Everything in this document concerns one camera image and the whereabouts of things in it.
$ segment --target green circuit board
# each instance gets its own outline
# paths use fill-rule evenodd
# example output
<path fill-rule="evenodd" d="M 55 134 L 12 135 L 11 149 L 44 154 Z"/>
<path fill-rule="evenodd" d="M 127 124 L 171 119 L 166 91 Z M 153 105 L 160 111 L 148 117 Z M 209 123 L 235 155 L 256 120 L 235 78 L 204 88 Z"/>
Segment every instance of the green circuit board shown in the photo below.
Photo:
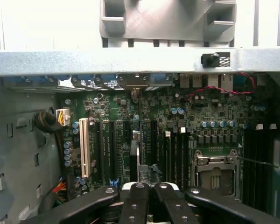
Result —
<path fill-rule="evenodd" d="M 249 96 L 207 90 L 189 98 L 193 91 L 195 89 L 183 89 L 178 85 L 158 91 L 141 91 L 136 103 L 128 91 L 62 94 L 62 108 L 70 109 L 71 124 L 80 118 L 90 121 L 91 175 L 87 179 L 87 189 L 81 189 L 77 184 L 76 193 L 109 185 L 117 179 L 119 187 L 129 182 L 133 169 L 130 148 L 135 137 L 140 163 L 156 164 L 161 171 L 161 180 L 174 182 L 181 190 L 193 185 L 191 173 L 196 150 L 204 156 L 220 156 L 236 149 L 241 155 L 244 145 L 241 125 L 255 128 L 266 122 L 271 89 L 259 86 Z M 233 126 L 228 126 L 230 121 L 234 122 Z M 79 176 L 80 139 L 79 134 L 73 133 L 72 126 L 64 128 L 64 141 L 72 142 L 71 166 Z"/>

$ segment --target white pci slot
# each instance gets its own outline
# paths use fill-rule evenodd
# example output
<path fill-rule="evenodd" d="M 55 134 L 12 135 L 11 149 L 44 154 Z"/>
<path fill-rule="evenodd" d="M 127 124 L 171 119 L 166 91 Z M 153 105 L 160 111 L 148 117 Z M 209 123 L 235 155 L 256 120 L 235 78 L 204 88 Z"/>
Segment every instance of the white pci slot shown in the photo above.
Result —
<path fill-rule="evenodd" d="M 81 169 L 82 177 L 90 176 L 90 152 L 89 152 L 89 129 L 88 118 L 79 120 L 80 126 L 80 147 L 81 147 Z"/>

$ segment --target motherboard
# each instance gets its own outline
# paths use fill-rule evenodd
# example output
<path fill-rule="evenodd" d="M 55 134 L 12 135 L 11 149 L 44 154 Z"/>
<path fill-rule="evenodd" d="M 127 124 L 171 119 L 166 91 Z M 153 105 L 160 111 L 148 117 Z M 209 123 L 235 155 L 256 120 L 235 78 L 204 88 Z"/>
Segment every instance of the motherboard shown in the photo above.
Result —
<path fill-rule="evenodd" d="M 207 77 L 201 77 L 139 89 L 137 99 L 128 90 L 62 94 L 61 106 L 70 114 L 63 128 L 64 159 L 75 171 L 76 195 L 105 185 L 121 188 L 144 176 L 152 182 L 149 170 L 181 191 L 202 186 L 240 200 L 244 133 L 269 125 L 272 88 L 232 94 L 202 89 Z M 234 91 L 250 88 L 246 77 L 233 80 Z"/>

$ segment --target red and black wire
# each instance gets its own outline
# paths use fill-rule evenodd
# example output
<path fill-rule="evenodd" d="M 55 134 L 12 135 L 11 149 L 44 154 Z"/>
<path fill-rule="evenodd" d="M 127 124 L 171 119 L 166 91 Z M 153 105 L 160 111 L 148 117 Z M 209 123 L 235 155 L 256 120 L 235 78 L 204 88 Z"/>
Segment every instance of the red and black wire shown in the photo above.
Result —
<path fill-rule="evenodd" d="M 196 90 L 195 92 L 189 94 L 189 97 L 192 97 L 192 96 L 196 95 L 197 93 L 205 91 L 205 90 L 208 90 L 208 89 L 216 89 L 216 90 L 220 90 L 221 92 L 232 93 L 234 95 L 246 95 L 246 94 L 254 93 L 256 91 L 256 85 L 255 85 L 253 77 L 251 77 L 250 75 L 248 75 L 245 72 L 240 72 L 239 74 L 243 75 L 243 76 L 246 76 L 246 77 L 248 77 L 251 80 L 253 90 L 251 90 L 251 91 L 244 91 L 244 92 L 227 91 L 227 90 L 224 90 L 222 88 L 219 88 L 219 87 L 216 87 L 216 86 L 213 86 L 213 85 L 208 85 L 208 86 L 206 86 L 206 87 L 204 87 L 202 89 Z"/>

